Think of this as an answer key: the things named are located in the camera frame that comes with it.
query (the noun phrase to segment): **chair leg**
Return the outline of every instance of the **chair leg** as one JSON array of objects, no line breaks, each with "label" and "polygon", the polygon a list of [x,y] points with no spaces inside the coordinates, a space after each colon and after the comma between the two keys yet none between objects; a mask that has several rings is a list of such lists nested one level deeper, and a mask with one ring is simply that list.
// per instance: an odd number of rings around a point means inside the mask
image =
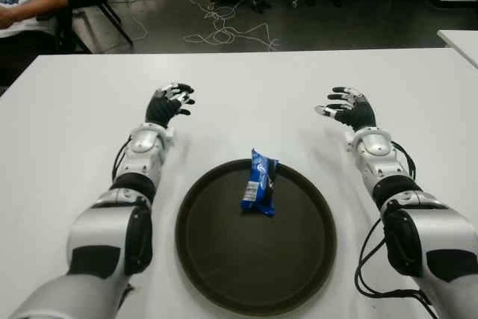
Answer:
[{"label": "chair leg", "polygon": [[81,50],[83,50],[85,54],[92,54],[90,48],[88,48],[87,45],[83,43],[83,40],[80,39],[80,37],[74,31],[72,31],[71,35],[74,42],[80,46]]},{"label": "chair leg", "polygon": [[103,14],[110,20],[111,24],[113,24],[114,27],[121,33],[121,35],[123,35],[126,41],[128,41],[129,45],[133,45],[133,40],[131,40],[131,38],[127,35],[127,33],[122,28],[121,24],[119,24],[115,20],[114,16],[108,12],[108,9],[103,4],[100,4],[98,6],[102,10]]},{"label": "chair leg", "polygon": [[119,24],[122,24],[121,18],[108,3],[103,3],[103,6],[110,12],[110,14],[117,20]]}]

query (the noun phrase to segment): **black robotic glove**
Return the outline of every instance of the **black robotic glove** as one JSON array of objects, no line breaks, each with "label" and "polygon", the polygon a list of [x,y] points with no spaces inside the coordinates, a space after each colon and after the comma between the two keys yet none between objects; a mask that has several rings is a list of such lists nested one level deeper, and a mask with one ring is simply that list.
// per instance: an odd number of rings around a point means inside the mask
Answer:
[{"label": "black robotic glove", "polygon": [[353,131],[376,126],[373,109],[362,93],[351,87],[334,87],[332,91],[334,93],[327,96],[330,100],[344,100],[345,103],[318,105],[316,112],[352,126]]},{"label": "black robotic glove", "polygon": [[193,92],[193,88],[186,84],[170,84],[156,90],[146,109],[146,122],[156,123],[167,128],[168,123],[175,115],[191,115],[189,110],[181,107],[183,104],[195,103],[189,97]]}]

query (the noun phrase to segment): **snack package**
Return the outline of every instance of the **snack package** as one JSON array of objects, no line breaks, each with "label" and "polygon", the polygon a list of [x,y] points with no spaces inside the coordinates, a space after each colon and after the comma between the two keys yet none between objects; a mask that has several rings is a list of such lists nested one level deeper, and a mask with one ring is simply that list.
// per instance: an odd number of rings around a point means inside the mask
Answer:
[{"label": "snack package", "polygon": [[252,149],[251,174],[240,203],[243,211],[260,211],[267,216],[275,214],[272,193],[278,164],[278,160],[267,158]]}]

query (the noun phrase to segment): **black cable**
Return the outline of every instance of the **black cable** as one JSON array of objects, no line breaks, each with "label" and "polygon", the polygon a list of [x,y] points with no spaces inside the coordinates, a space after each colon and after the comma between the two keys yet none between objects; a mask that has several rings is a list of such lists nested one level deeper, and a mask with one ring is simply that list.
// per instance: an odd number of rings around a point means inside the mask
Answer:
[{"label": "black cable", "polygon": [[126,142],[121,146],[121,148],[119,149],[118,153],[117,153],[117,156],[115,157],[114,159],[114,163],[113,163],[113,169],[111,171],[111,181],[114,182],[114,179],[116,178],[117,176],[117,172],[118,172],[118,168],[120,167],[120,164],[121,164],[121,161],[124,159],[125,157],[125,153],[123,152],[123,150],[127,147],[129,141],[131,141],[131,136],[128,136],[128,140],[126,140]]},{"label": "black cable", "polygon": [[391,141],[391,143],[394,145],[396,149],[398,149],[400,152],[402,152],[405,155],[406,163],[409,166],[409,174],[415,180],[417,177],[417,168],[415,166],[415,162],[413,161],[413,158],[410,157],[410,155],[401,145],[399,145],[398,143],[394,141]]},{"label": "black cable", "polygon": [[[375,253],[377,253],[380,250],[380,248],[382,248],[383,245],[385,244],[385,239],[382,239],[380,241],[380,243],[377,244],[365,257],[363,256],[365,248],[367,246],[367,243],[370,240],[370,236],[372,235],[375,228],[379,225],[379,223],[380,223],[380,219],[378,219],[374,223],[374,225],[372,226],[372,228],[368,232],[367,237],[365,238],[364,243],[362,244],[362,247],[361,247],[361,250],[360,250],[360,256],[358,258],[359,259],[358,260],[358,266],[357,266],[355,276],[354,276],[354,282],[355,282],[355,285],[356,285],[356,288],[357,288],[358,292],[360,292],[362,295],[365,295],[366,297],[376,298],[376,299],[382,299],[382,298],[413,298],[413,299],[416,299],[426,309],[426,311],[428,312],[428,314],[430,315],[431,318],[438,319],[436,314],[429,307],[429,304],[425,300],[425,298],[423,297],[423,294],[421,293],[421,291],[417,291],[415,289],[397,289],[397,290],[394,290],[394,291],[379,292],[379,291],[376,291],[375,289],[372,289],[364,281],[363,276],[361,274],[361,269],[368,262],[368,260]],[[364,287],[366,287],[366,289],[370,293],[366,292],[364,289],[362,289],[360,287],[359,280],[360,280],[360,283]]]}]

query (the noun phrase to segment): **white table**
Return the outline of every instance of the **white table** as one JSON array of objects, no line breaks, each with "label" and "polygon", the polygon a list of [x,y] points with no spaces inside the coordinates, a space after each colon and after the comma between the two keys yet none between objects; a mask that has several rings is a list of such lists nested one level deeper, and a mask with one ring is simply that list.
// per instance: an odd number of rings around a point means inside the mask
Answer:
[{"label": "white table", "polygon": [[[170,81],[194,86],[197,103],[192,116],[172,122],[176,144],[153,211],[155,258],[134,277],[137,290],[118,318],[244,318],[189,283],[174,226],[191,185],[218,164],[249,157],[253,146],[310,179],[338,230],[328,284],[281,318],[426,317],[411,300],[356,292],[359,247],[378,211],[345,151],[344,127],[313,107],[334,86],[360,89],[378,124],[414,157],[419,185],[478,226],[478,72],[452,49],[38,58],[0,98],[1,318],[66,272],[72,222],[108,188],[118,147],[153,91]],[[365,276],[380,289],[413,286],[384,251]]]},{"label": "white table", "polygon": [[478,68],[478,31],[439,30],[438,36]]}]

